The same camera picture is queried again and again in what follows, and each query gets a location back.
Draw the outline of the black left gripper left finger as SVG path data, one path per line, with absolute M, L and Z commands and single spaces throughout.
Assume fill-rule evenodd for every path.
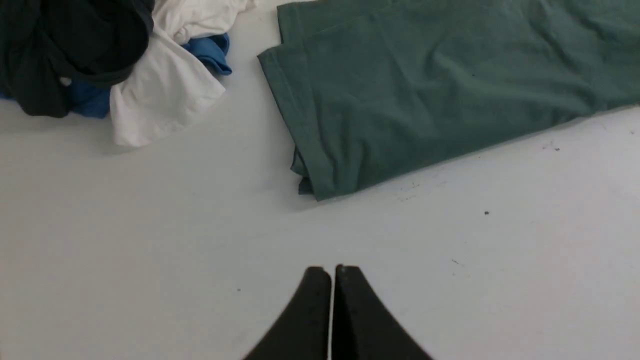
M 308 267 L 288 305 L 246 360 L 326 360 L 332 279 L 319 266 Z

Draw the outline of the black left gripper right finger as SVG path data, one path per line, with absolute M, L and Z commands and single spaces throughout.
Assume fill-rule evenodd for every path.
M 430 360 L 389 312 L 358 266 L 334 272 L 333 360 Z

